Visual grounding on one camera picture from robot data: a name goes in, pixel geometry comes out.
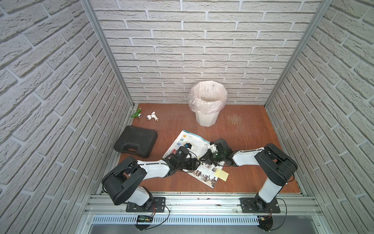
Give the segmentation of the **yellow art textbook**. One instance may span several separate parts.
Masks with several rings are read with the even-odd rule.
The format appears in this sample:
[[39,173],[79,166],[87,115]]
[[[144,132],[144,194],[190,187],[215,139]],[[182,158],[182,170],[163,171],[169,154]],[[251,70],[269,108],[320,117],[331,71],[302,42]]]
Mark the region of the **yellow art textbook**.
[[182,130],[163,158],[175,167],[174,171],[184,172],[214,188],[218,179],[226,181],[228,173],[224,163],[208,164],[201,158],[210,150],[210,143],[201,136]]

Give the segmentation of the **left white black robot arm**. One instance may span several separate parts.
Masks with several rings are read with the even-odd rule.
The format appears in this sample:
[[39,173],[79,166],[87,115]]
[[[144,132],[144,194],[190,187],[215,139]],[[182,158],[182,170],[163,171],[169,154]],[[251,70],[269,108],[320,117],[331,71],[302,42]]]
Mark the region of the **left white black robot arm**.
[[148,209],[153,204],[153,195],[140,184],[151,178],[165,178],[176,172],[191,173],[201,162],[189,147],[181,146],[175,153],[158,161],[140,161],[128,157],[113,168],[101,181],[103,191],[114,205],[135,204]]

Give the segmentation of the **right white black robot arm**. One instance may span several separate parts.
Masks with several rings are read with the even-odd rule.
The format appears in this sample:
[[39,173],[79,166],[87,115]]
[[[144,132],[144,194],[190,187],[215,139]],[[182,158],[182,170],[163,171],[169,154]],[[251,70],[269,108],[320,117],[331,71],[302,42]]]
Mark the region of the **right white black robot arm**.
[[209,165],[239,167],[245,165],[260,166],[267,179],[256,195],[257,203],[270,204],[282,188],[294,178],[298,169],[296,162],[276,145],[269,143],[254,150],[233,151],[228,143],[220,138],[211,142],[200,161]]

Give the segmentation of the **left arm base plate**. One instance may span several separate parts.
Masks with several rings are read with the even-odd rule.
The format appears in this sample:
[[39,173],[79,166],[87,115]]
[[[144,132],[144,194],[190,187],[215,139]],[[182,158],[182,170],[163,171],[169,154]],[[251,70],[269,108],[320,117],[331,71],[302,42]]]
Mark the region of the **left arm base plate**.
[[142,206],[128,202],[126,212],[128,213],[163,213],[165,210],[165,197],[151,197]]

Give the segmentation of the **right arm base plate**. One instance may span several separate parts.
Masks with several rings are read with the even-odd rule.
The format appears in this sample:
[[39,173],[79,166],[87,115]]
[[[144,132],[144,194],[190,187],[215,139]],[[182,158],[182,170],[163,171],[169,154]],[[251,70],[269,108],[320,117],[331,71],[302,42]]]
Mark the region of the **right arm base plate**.
[[261,198],[240,198],[240,207],[242,212],[245,214],[279,214],[280,207],[276,198],[274,198],[270,203],[266,203]]

